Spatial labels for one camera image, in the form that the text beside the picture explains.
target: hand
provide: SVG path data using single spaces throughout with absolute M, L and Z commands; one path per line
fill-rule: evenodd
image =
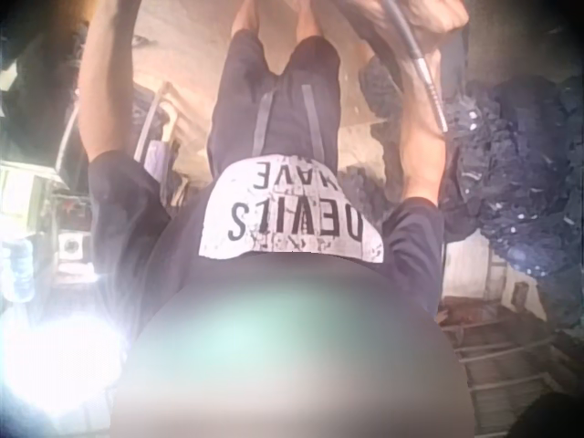
M 402 38 L 383 10 L 382 0 L 345 0 L 373 22 L 393 49 L 398 61 L 408 58 Z M 462 0 L 394 0 L 398 2 L 424 55 L 433 55 L 444 40 L 468 23 Z

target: white print on shirt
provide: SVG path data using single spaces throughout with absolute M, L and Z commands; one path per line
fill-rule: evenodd
M 383 261 L 380 234 L 353 208 L 330 169 L 267 155 L 230 165 L 205 211 L 199 255 L 305 252 Z

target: person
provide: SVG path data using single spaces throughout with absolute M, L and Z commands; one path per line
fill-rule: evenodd
M 436 313 L 444 137 L 381 3 L 350 1 L 391 43 L 401 68 L 405 184 L 401 205 L 381 233 L 347 201 L 336 179 L 340 59 L 323 37 L 310 0 L 295 3 L 297 46 L 279 76 L 270 72 L 258 39 L 258 1 L 243 0 L 207 147 L 214 180 L 173 219 L 161 205 L 158 183 L 125 152 L 131 40 L 141 1 L 100 1 L 79 73 L 78 125 L 90 161 L 94 266 L 104 304 L 129 342 L 203 273 L 229 272 L 230 261 L 259 255 L 300 253 L 290 260 L 305 257 L 317 266 L 327 263 L 326 256 L 342 257 L 382 275 L 393 294 Z M 464 5 L 402 3 L 440 84 L 439 46 L 466 24 Z

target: black shorts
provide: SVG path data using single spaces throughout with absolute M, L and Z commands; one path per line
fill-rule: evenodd
M 269 70 L 264 47 L 250 31 L 237 32 L 229 47 L 207 151 L 214 178 L 252 156 L 260 101 L 274 91 L 262 155 L 317 158 L 313 153 L 303 85 L 314 95 L 324 164 L 338 167 L 340 125 L 339 54 L 323 37 L 302 41 L 281 76 Z

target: black t-shirt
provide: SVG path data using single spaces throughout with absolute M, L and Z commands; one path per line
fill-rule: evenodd
M 93 255 L 103 303 L 129 340 L 210 264 L 257 253 L 341 256 L 390 280 L 435 314 L 442 294 L 443 218 L 404 201 L 381 235 L 320 163 L 269 155 L 232 164 L 171 219 L 159 184 L 121 152 L 89 166 Z

